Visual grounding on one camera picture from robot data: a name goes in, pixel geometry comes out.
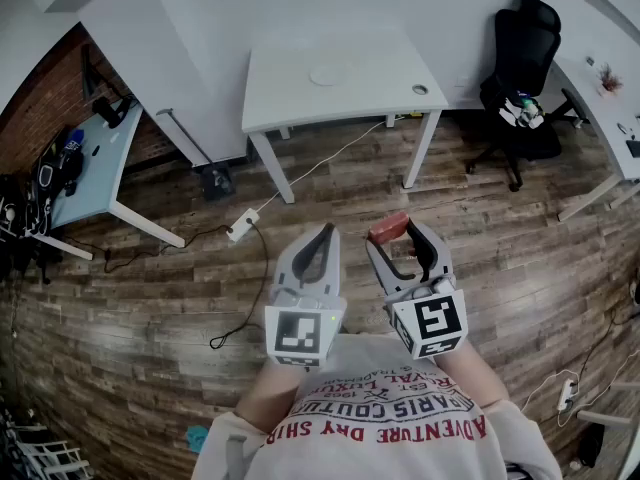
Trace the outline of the black office chair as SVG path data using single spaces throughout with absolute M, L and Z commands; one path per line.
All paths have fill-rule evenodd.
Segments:
M 552 123 L 571 111 L 576 114 L 576 126 L 587 118 L 575 96 L 563 88 L 564 102 L 551 113 L 543 110 L 544 122 L 538 128 L 516 128 L 503 120 L 498 111 L 506 98 L 516 103 L 517 91 L 528 93 L 536 100 L 541 95 L 561 44 L 561 20 L 555 9 L 540 0 L 519 0 L 517 7 L 501 9 L 495 14 L 494 32 L 494 70 L 480 84 L 484 136 L 490 146 L 466 164 L 466 172 L 473 173 L 477 164 L 500 151 L 513 174 L 509 189 L 517 192 L 523 184 L 518 167 L 520 159 L 545 160 L 562 152 Z

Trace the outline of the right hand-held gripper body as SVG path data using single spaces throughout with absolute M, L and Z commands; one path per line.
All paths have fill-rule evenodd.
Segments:
M 452 352 L 468 335 L 464 292 L 456 288 L 453 274 L 388 295 L 385 306 L 414 360 Z

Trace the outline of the white square table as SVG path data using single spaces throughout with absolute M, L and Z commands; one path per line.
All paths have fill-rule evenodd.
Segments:
M 349 67 L 346 81 L 320 87 L 309 80 L 318 65 Z M 387 127 L 396 117 L 422 114 L 421 127 L 402 185 L 411 188 L 448 101 L 418 50 L 405 34 L 384 39 L 364 35 L 316 41 L 304 46 L 260 46 L 251 51 L 242 131 L 259 154 L 285 203 L 295 198 L 290 181 L 266 137 L 278 130 L 315 123 L 380 116 Z

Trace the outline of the teal cloth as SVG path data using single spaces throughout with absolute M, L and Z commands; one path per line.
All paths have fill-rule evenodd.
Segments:
M 204 426 L 189 426 L 186 432 L 186 440 L 189 449 L 192 452 L 199 454 L 207 439 L 208 433 L 209 429 Z

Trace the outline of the small potted plant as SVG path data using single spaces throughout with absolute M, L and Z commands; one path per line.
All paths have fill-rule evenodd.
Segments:
M 598 71 L 597 91 L 602 97 L 613 96 L 623 87 L 621 78 L 605 63 Z

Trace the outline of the person's right forearm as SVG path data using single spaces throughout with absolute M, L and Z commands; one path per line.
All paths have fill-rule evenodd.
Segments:
M 481 408 L 510 399 L 504 383 L 468 340 L 434 361 Z

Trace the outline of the person's white printed shirt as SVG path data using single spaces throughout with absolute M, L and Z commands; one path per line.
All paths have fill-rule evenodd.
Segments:
M 191 480 L 562 480 L 509 399 L 481 408 L 392 334 L 341 334 L 266 434 L 216 417 Z

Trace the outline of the person's left forearm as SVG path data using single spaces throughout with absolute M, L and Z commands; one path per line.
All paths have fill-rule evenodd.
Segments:
M 308 371 L 267 359 L 252 387 L 240 398 L 234 414 L 270 434 L 288 415 Z

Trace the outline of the white round plate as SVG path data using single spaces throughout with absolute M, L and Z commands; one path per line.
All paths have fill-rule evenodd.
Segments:
M 347 65 L 318 65 L 310 69 L 309 80 L 320 87 L 335 87 L 343 84 L 348 74 L 349 67 Z

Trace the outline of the red block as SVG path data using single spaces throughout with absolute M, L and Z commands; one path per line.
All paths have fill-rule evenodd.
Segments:
M 388 216 L 370 227 L 367 238 L 378 245 L 388 243 L 406 233 L 409 220 L 406 212 Z

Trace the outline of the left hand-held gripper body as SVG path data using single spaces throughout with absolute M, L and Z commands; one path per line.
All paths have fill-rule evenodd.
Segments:
M 267 355 L 280 365 L 322 367 L 346 309 L 340 296 L 277 289 L 264 308 Z

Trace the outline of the black bag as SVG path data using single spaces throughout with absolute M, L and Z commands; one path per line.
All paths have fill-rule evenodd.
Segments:
M 35 186 L 38 195 L 54 200 L 61 192 L 75 194 L 82 173 L 84 131 L 63 126 L 50 141 L 35 164 Z

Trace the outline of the white bags with green bottle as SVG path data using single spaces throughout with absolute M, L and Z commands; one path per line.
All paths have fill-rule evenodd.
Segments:
M 517 91 L 516 103 L 506 98 L 499 108 L 498 115 L 510 126 L 536 129 L 544 122 L 545 112 L 530 94 Z

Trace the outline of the black floor box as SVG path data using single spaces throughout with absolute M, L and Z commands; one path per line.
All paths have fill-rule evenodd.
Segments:
M 226 163 L 205 166 L 200 174 L 200 181 L 207 201 L 219 201 L 235 193 L 235 186 Z

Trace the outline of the light blue desk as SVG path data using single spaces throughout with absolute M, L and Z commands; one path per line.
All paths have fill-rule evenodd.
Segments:
M 75 194 L 59 194 L 53 202 L 51 228 L 108 213 L 137 229 L 177 248 L 185 240 L 139 215 L 117 200 L 126 159 L 138 127 L 143 107 L 132 106 L 119 126 L 111 129 L 99 115 L 79 125 L 84 132 L 83 170 Z

